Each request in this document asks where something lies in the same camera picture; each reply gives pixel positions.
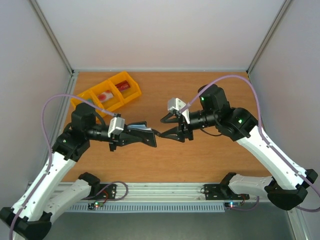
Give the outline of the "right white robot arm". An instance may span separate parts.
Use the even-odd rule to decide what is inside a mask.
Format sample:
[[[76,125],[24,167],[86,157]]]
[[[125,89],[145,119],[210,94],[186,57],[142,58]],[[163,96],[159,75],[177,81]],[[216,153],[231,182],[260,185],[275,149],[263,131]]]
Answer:
[[[168,101],[168,114],[161,123],[176,123],[160,134],[160,137],[185,142],[193,140],[195,130],[215,127],[220,135],[230,138],[248,150],[269,172],[267,177],[243,176],[229,172],[213,190],[205,185],[206,199],[215,195],[225,200],[234,196],[254,195],[268,198],[276,207],[288,211],[301,204],[308,187],[313,184],[318,174],[313,169],[304,169],[294,163],[258,126],[258,120],[246,109],[231,107],[224,90],[213,84],[202,86],[198,93],[202,110],[191,112],[179,111],[186,104],[179,98]]]

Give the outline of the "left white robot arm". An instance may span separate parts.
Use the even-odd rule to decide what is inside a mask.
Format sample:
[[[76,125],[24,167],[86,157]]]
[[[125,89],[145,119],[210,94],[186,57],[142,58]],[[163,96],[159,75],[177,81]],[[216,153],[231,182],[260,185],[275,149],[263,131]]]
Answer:
[[[110,151],[133,143],[156,147],[156,133],[147,123],[125,124],[120,114],[97,123],[92,104],[81,103],[71,114],[71,122],[49,149],[48,160],[23,196],[12,206],[3,207],[0,219],[9,227],[9,239],[42,240],[54,221],[80,200],[96,199],[104,192],[98,177],[85,172],[66,190],[52,197],[64,176],[89,149],[90,141],[107,142]]]

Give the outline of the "black leather card holder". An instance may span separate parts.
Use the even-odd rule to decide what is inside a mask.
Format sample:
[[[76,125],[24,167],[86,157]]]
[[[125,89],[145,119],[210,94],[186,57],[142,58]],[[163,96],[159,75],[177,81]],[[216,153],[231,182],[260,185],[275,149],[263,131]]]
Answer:
[[[146,121],[134,122],[127,125],[127,134],[131,143],[142,143],[149,147],[156,148],[156,137],[159,131],[147,126]]]

